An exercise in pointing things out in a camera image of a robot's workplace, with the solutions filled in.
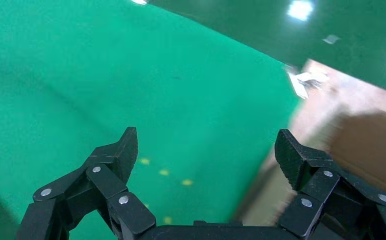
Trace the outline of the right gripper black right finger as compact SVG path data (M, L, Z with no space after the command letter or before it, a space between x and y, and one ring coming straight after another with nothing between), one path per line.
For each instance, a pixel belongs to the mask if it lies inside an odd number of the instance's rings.
M296 196L277 225L300 240L386 240L386 192L300 144L288 129L274 153Z

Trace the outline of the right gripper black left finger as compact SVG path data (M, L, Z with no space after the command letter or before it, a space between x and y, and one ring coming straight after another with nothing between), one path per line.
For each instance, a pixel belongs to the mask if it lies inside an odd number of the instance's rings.
M96 147L80 167L35 191L16 238L67 240L93 211L117 239L141 238L156 218L127 187L137 155L135 127L126 128L117 142Z

